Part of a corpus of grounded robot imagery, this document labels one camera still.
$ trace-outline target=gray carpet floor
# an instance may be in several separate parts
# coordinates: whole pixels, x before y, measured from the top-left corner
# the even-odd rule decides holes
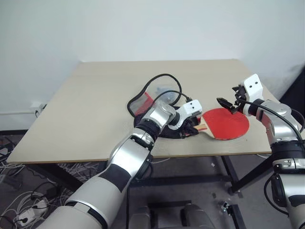
[[[248,171],[263,161],[256,155],[230,156],[235,170],[241,178]],[[220,157],[189,157],[171,158],[165,162],[153,165],[153,177],[186,176],[202,174],[226,174]],[[220,203],[238,204],[248,229],[290,229],[289,219],[274,210],[264,198],[264,183],[271,174],[261,178],[256,183],[242,190],[243,198],[230,196],[227,189],[230,183],[216,182],[191,185],[174,185],[160,187],[133,187],[130,189],[130,216],[139,207],[149,203],[190,200],[207,212],[217,229],[234,229],[233,220],[220,208]],[[18,178],[23,180],[20,190],[14,191],[7,185],[0,185],[0,212],[2,212],[16,196],[25,191],[32,191],[37,185],[45,182],[38,176],[24,169]],[[44,192],[50,186],[41,187]],[[154,209],[158,215],[158,226],[180,226],[180,210],[182,207]],[[126,200],[113,223],[111,229],[124,229],[126,222]],[[11,229],[4,220],[1,227]]]

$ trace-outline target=electrical wiring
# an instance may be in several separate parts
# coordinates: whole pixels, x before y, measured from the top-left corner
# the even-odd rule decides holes
[[[186,100],[191,99],[190,97],[188,97],[186,94],[184,94],[184,93],[182,93],[182,92],[175,91],[175,90],[168,90],[168,91],[165,91],[165,92],[160,93],[160,94],[153,100],[152,105],[153,105],[162,95],[164,95],[164,94],[166,94],[166,93],[169,93],[169,92],[174,92],[174,93],[183,95],[183,96],[186,98]]]
[[[126,193],[126,229],[129,228],[129,194],[130,194],[130,190],[128,187]]]
[[[31,193],[31,195],[30,195],[30,198],[33,199],[33,194],[34,194],[41,186],[46,185],[46,184],[51,184],[51,185],[53,185],[54,187],[56,187],[55,184],[53,184],[53,183],[51,183],[51,182],[49,182],[49,181],[43,182],[42,184],[38,185],[38,186],[32,191],[32,193]]]
[[[250,104],[250,105],[253,105],[253,106],[260,107],[260,108],[262,108],[262,109],[264,109],[264,110],[266,110],[266,111],[272,113],[273,115],[277,116],[279,119],[281,119],[281,120],[284,121],[288,126],[291,127],[291,129],[295,132],[298,141],[300,141],[301,143],[303,142],[302,136],[301,136],[300,132],[295,128],[295,126],[292,125],[287,119],[285,119],[283,116],[281,116],[280,114],[278,114],[278,113],[275,112],[274,110],[271,110],[270,108],[265,107],[265,106],[262,106],[262,105],[260,105],[260,104],[255,104],[255,103],[252,103],[252,102],[248,102],[248,101],[246,101],[246,100],[243,100],[243,99],[239,98],[238,96],[236,96],[236,99],[237,99],[238,101],[240,101],[240,102],[245,103],[245,104]]]
[[[0,169],[1,169],[0,175],[3,175],[4,172],[8,170],[7,175],[15,176],[18,173],[20,173],[24,168],[25,168],[25,165],[23,165],[23,164],[8,164],[6,162],[6,160],[1,161],[1,163],[0,163]],[[14,170],[17,169],[17,171],[15,171],[13,174],[10,174],[10,171],[12,171],[13,169]]]
[[[29,203],[31,201],[31,194],[32,194],[32,191],[28,191],[28,192],[24,192],[24,193],[18,195],[0,215],[1,216],[0,222],[1,222],[2,218],[4,218],[5,214],[7,214],[10,211],[13,211],[16,214],[16,216],[18,216],[19,214],[24,212],[27,208],[34,206],[36,204],[36,202],[35,202],[36,200],[34,201],[34,204],[30,204],[29,206],[26,206],[27,203]],[[38,197],[43,196],[42,193],[37,193],[37,192],[35,192],[34,195],[38,196]],[[11,208],[12,205],[15,204],[16,201],[19,200],[21,197],[23,197],[23,198],[20,200],[17,208],[16,209]],[[29,226],[32,226],[36,222],[38,222],[38,220],[34,220],[33,222],[31,222],[30,224],[28,224],[28,226],[26,226],[24,228],[28,228]]]
[[[99,166],[99,163],[92,163],[92,162],[87,162],[87,163],[61,163],[59,164],[60,167],[65,169],[67,172],[71,173],[72,175],[76,176],[79,180],[85,182],[88,180],[91,176],[94,176],[97,173],[97,169]],[[0,167],[2,169],[18,169],[18,171],[15,171],[13,173],[19,173],[22,168],[24,168],[24,165],[7,165],[3,162],[0,163]],[[42,177],[40,175],[34,174],[34,172],[30,169],[28,169],[34,176],[38,176],[42,179],[45,179],[45,177]],[[28,224],[26,227],[23,227],[22,229],[31,229],[36,223],[39,221],[44,220],[44,215],[50,212],[53,208],[51,207],[58,207],[64,205],[65,201],[72,195],[73,192],[71,192],[68,189],[62,190],[60,194],[53,199],[47,199],[44,194],[37,192],[37,190],[43,186],[43,185],[52,185],[56,187],[56,183],[53,181],[46,181],[41,183],[39,186],[37,186],[33,191],[28,191],[24,192],[20,195],[18,195],[9,205],[8,207],[4,210],[4,212],[0,216],[0,222],[1,219],[3,220],[4,218],[8,218],[8,216],[5,216],[5,214],[13,214],[16,216],[11,220],[11,223],[13,223],[12,228],[18,228],[18,215],[25,212],[26,210],[34,207],[40,200],[44,200],[47,204],[47,211],[41,215],[40,218],[35,219],[33,222]]]
[[[152,164],[158,164],[158,163],[162,163],[164,161],[168,161],[169,159],[171,159],[170,157],[161,161],[156,161],[156,162],[152,162]]]
[[[178,88],[179,88],[179,94],[178,94],[177,98],[176,98],[171,104],[169,104],[169,105],[170,105],[170,106],[174,106],[174,105],[179,101],[179,99],[180,99],[180,97],[181,97],[181,94],[180,94],[180,93],[182,93],[182,87],[181,87],[181,85],[180,85],[180,82],[179,82],[173,75],[168,74],[168,73],[163,73],[163,74],[157,75],[157,76],[153,77],[152,79],[150,79],[150,80],[146,83],[146,85],[142,88],[142,90],[141,90],[134,98],[132,98],[132,99],[127,103],[127,110],[129,111],[129,113],[130,113],[133,117],[135,117],[135,114],[133,113],[133,111],[132,111],[131,108],[130,108],[130,107],[131,107],[131,104],[132,104],[133,102],[135,102],[137,99],[139,99],[139,98],[145,93],[146,89],[148,88],[148,86],[151,84],[152,81],[154,81],[154,80],[156,80],[156,79],[158,79],[158,78],[160,78],[160,77],[163,77],[163,76],[168,76],[168,77],[172,78],[172,79],[177,83]]]
[[[270,200],[269,197],[268,197],[268,194],[267,194],[267,186],[268,186],[269,182],[271,181],[271,178],[272,178],[272,176],[269,177],[269,178],[267,179],[267,181],[266,181],[266,183],[265,183],[265,185],[264,185],[264,195],[265,195],[265,198],[266,198],[266,200],[269,202],[269,204],[270,204],[273,208],[275,208],[277,211],[279,211],[279,212],[281,212],[281,213],[283,213],[283,214],[289,216],[288,212],[279,209],[274,203],[271,202],[271,200]]]
[[[271,154],[265,154],[265,155],[268,155],[268,156],[263,156],[263,155],[260,155],[260,154],[256,154],[256,155],[263,158],[263,159],[267,159]]]
[[[302,127],[301,127],[301,129],[300,129],[300,133],[304,130],[304,127],[305,127],[305,118],[304,118],[304,116],[299,112],[299,111],[297,111],[297,110],[295,110],[295,109],[292,109],[291,108],[291,110],[293,111],[293,112],[295,112],[295,113],[297,113],[298,114],[298,116],[301,118],[301,120],[302,120]]]

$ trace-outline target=black cable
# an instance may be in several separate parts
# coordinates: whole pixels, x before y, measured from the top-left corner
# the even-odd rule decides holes
[[[162,95],[164,95],[164,94],[166,94],[166,93],[169,93],[169,92],[175,92],[175,93],[177,93],[177,94],[183,95],[183,96],[186,98],[186,100],[189,100],[189,99],[190,99],[190,97],[188,97],[186,94],[184,94],[184,93],[182,93],[182,92],[175,91],[175,90],[168,90],[168,91],[165,91],[165,92],[160,93],[160,94],[153,100],[152,105],[153,105],[153,104],[157,101],[157,99],[159,99]]]
[[[149,163],[149,168],[151,169],[151,171],[150,171],[149,175],[147,176],[147,178],[152,178],[152,176],[153,176],[153,165],[152,165],[152,163]]]
[[[31,170],[31,169],[29,169],[27,166],[25,167],[28,171],[30,171],[32,174],[33,174],[33,176],[35,176],[35,177],[40,177],[40,179],[46,179],[46,177],[43,177],[43,176],[41,176],[41,175],[39,175],[39,174],[34,174],[34,172]]]
[[[295,110],[295,109],[292,109],[291,108],[291,110],[292,111],[294,111],[294,112],[296,112],[298,115],[299,115],[299,117],[301,118],[301,120],[302,120],[302,127],[301,127],[301,129],[300,129],[300,133],[304,130],[304,127],[305,127],[305,118],[304,118],[304,116],[301,114],[301,112],[299,112],[299,111],[297,111],[297,110]]]
[[[133,103],[134,101],[136,101],[137,99],[139,99],[139,98],[145,93],[146,89],[148,88],[148,86],[151,84],[152,81],[154,81],[154,80],[156,80],[156,79],[158,79],[158,78],[160,78],[160,77],[162,77],[162,76],[169,76],[169,77],[171,77],[173,80],[175,80],[176,83],[178,84],[179,92],[182,93],[182,87],[181,87],[179,81],[178,81],[173,75],[170,75],[170,74],[167,74],[167,73],[157,75],[157,76],[153,77],[152,79],[150,79],[150,80],[146,83],[146,85],[142,88],[142,90],[141,90],[134,98],[132,98],[132,99],[128,102],[128,104],[127,104],[127,110],[128,110],[129,113],[132,115],[132,117],[135,117],[135,114],[134,114],[134,113],[132,112],[132,110],[130,109],[131,103]],[[181,95],[179,94],[178,97],[175,99],[175,101],[173,101],[173,102],[172,102],[171,104],[169,104],[169,105],[171,105],[171,106],[175,105],[175,104],[179,101],[180,97],[181,97]]]
[[[275,208],[276,210],[278,210],[279,212],[281,212],[281,213],[283,213],[283,214],[289,216],[288,212],[283,211],[283,210],[279,209],[276,205],[274,205],[274,204],[271,202],[271,200],[269,199],[268,195],[267,195],[267,186],[268,186],[269,182],[271,181],[272,176],[269,177],[269,178],[267,179],[267,181],[266,181],[266,183],[265,183],[265,185],[264,185],[264,195],[265,195],[265,198],[267,199],[267,201],[269,202],[269,204],[270,204],[272,207],[274,207],[274,208]]]
[[[126,195],[126,229],[129,226],[129,187],[127,187],[127,195]]]
[[[297,138],[298,138],[298,140],[299,140],[300,142],[303,141],[300,132],[295,128],[295,126],[292,125],[287,119],[285,119],[283,116],[281,116],[281,115],[278,114],[277,112],[275,112],[275,111],[269,109],[268,107],[262,106],[262,105],[260,105],[260,104],[255,104],[255,103],[252,103],[252,102],[248,102],[248,101],[246,101],[246,100],[243,100],[243,99],[241,99],[241,98],[238,98],[237,96],[236,96],[236,99],[237,99],[238,101],[240,101],[240,102],[243,102],[243,103],[246,103],[246,104],[250,104],[250,105],[254,105],[254,106],[260,107],[260,108],[262,108],[262,109],[264,109],[264,110],[266,110],[266,111],[272,113],[273,115],[277,116],[278,118],[280,118],[281,120],[283,120],[285,123],[287,123],[287,124],[293,129],[293,131],[295,132],[295,134],[296,134],[296,136],[297,136]]]
[[[19,220],[16,220],[15,222],[13,222],[14,224],[11,226],[11,229],[13,229],[14,228],[14,226],[15,226],[15,224],[17,223],[17,222],[19,222],[19,221],[23,221],[24,219],[19,219]]]
[[[32,191],[32,193],[30,194],[30,199],[33,200],[33,199],[34,199],[34,198],[33,198],[34,192],[37,191],[41,186],[46,185],[46,184],[52,184],[55,188],[57,188],[55,184],[53,184],[53,183],[51,183],[51,182],[49,182],[49,181],[43,182],[42,184],[38,185],[38,186]]]
[[[58,194],[58,196],[57,196],[52,202],[56,201],[56,202],[54,203],[55,205],[60,204],[60,197],[61,197],[61,195],[63,195],[63,196],[64,196],[64,194],[65,194],[65,195],[68,195],[68,194],[69,194],[68,192],[69,192],[68,189],[64,189],[61,193]]]
[[[36,205],[35,206],[33,206],[32,208],[33,209],[45,209],[45,208],[49,208],[50,207],[50,205],[48,205],[48,206],[46,206],[46,207],[44,207],[44,208],[39,208],[39,207],[37,207]]]

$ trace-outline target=table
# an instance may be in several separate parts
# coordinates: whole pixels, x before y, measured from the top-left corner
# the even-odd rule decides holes
[[[216,97],[234,101],[233,86],[251,72],[239,60],[85,62],[66,80],[16,146],[9,163],[43,163],[48,175],[63,176],[52,163],[107,160],[115,145],[133,128],[127,102],[152,77],[170,73],[183,92],[198,99],[203,110],[220,107]],[[277,101],[264,87],[264,98]],[[154,157],[227,156],[270,153],[265,129],[249,117],[242,137],[219,141],[204,133],[183,140],[158,139]],[[64,180],[73,180],[67,174]]]

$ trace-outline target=white cable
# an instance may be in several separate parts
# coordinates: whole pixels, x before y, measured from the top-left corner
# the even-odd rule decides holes
[[[162,160],[162,161],[156,161],[156,162],[152,162],[152,164],[158,164],[158,163],[162,163],[164,161],[168,161],[169,159],[171,159],[170,157],[165,159],[165,160]]]
[[[17,175],[18,173],[20,173],[23,169],[25,168],[25,166],[22,166],[16,173],[10,175],[11,177]]]
[[[17,208],[17,213],[18,213],[17,215],[19,215],[19,214],[23,213],[24,211],[26,211],[26,210],[32,208],[33,206],[35,206],[35,205],[40,201],[39,199],[36,199],[36,200],[34,200],[34,203],[33,203],[33,204],[31,204],[31,205],[29,205],[29,206],[25,206],[29,201],[31,201],[31,195],[32,195],[32,193],[31,193],[30,195],[25,196],[25,197],[20,201],[20,203],[19,203],[19,205],[18,205],[18,208]],[[41,193],[39,193],[39,195],[38,195],[37,193],[34,193],[33,196],[34,196],[34,195],[37,195],[37,196],[39,196],[39,197],[42,197],[42,196],[43,196]],[[46,202],[47,206],[50,205],[50,204],[49,204],[49,201],[48,201],[45,197],[42,197],[42,199]],[[25,228],[31,228],[35,223],[37,223],[38,221],[40,221],[40,220],[42,219],[42,217],[43,217],[45,214],[46,214],[46,212],[44,212],[40,217],[36,218],[33,222],[29,223],[26,227],[24,227],[24,229],[25,229]]]
[[[76,173],[80,176],[80,178],[87,179],[85,176],[81,175],[77,169],[76,169]]]
[[[6,171],[6,169],[17,169],[20,168],[17,172],[15,172],[12,176],[17,175],[18,173],[20,173],[22,171],[22,169],[25,166],[23,164],[7,164],[6,161],[1,162],[0,165],[0,169],[2,169],[2,171],[0,172],[0,175],[4,174],[4,171]]]
[[[32,223],[31,223],[31,225],[28,225],[27,227],[25,227],[25,228],[23,228],[23,229],[27,229],[27,228],[29,228],[30,227],[30,229],[38,222],[38,221],[40,221],[40,220],[45,220],[45,218],[43,218],[43,217],[39,217],[39,218],[37,218],[37,219],[35,219]]]
[[[24,206],[25,203],[28,202],[28,201],[26,201],[26,199],[31,197],[31,195],[30,195],[31,193],[32,193],[32,191],[28,191],[28,192],[24,192],[24,193],[20,194],[19,196],[17,196],[17,197],[9,204],[9,206],[3,211],[3,213],[1,214],[1,216],[4,216],[4,215],[5,215],[7,212],[9,212],[9,211],[14,211],[14,212],[16,213],[16,215],[19,215],[19,214],[20,214],[20,208],[21,208],[22,206]],[[18,205],[18,207],[17,207],[16,210],[14,210],[14,209],[12,209],[12,208],[9,209],[9,208],[16,202],[17,199],[19,199],[20,197],[24,196],[25,194],[28,194],[28,195],[25,196],[25,197],[23,197],[23,199],[20,201],[20,203],[19,203],[19,205]],[[40,196],[40,197],[43,196],[42,193],[38,193],[38,192],[34,192],[33,194],[34,194],[34,195],[37,195],[37,196]]]
[[[52,183],[52,184],[56,184],[56,182],[54,182],[54,181],[52,181],[52,180],[50,180],[50,179],[48,179],[48,178],[47,178],[47,180],[48,180],[50,183]]]
[[[61,206],[65,203],[65,201],[70,197],[71,194],[72,194],[72,192],[66,188],[62,191],[60,198],[59,198],[59,202],[60,202]]]
[[[263,158],[263,159],[267,159],[269,156],[263,156],[263,155],[260,155],[260,154],[256,154],[257,156]]]
[[[35,111],[13,111],[13,112],[1,112],[0,115],[28,115],[34,113]]]

